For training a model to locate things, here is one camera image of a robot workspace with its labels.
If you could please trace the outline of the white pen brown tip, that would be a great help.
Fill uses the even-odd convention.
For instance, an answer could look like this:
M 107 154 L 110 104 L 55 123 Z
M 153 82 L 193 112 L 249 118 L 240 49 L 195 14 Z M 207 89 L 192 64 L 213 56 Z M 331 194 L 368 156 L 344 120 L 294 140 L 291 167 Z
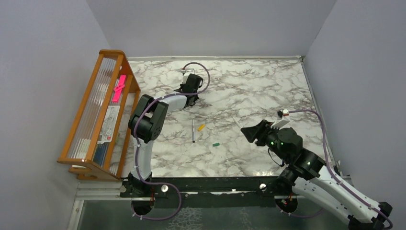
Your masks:
M 238 129 L 241 129 L 242 125 L 237 121 L 237 119 L 235 117 L 232 117 L 232 119 L 235 122 L 235 124 L 237 125 Z

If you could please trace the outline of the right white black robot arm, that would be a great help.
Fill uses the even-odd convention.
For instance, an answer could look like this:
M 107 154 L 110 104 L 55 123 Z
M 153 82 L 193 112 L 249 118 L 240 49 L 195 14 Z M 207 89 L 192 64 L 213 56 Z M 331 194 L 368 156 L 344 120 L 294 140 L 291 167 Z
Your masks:
M 326 162 L 303 147 L 303 139 L 289 128 L 275 129 L 272 123 L 241 128 L 250 143 L 266 146 L 287 165 L 278 176 L 277 191 L 282 195 L 293 192 L 330 212 L 350 230 L 383 230 L 392 207 L 376 202 L 353 188 Z

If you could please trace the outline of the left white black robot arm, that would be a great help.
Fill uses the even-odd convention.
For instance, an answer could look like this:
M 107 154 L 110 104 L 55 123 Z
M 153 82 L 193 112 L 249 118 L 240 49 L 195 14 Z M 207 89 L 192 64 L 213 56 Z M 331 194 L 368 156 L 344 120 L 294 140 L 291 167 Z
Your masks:
M 167 113 L 194 106 L 202 85 L 202 77 L 189 73 L 183 77 L 183 83 L 174 92 L 160 98 L 147 94 L 140 98 L 128 122 L 134 142 L 135 165 L 131 175 L 136 178 L 132 185 L 136 195 L 143 197 L 150 192 L 151 185 L 147 180 L 152 175 L 152 148 L 163 129 Z

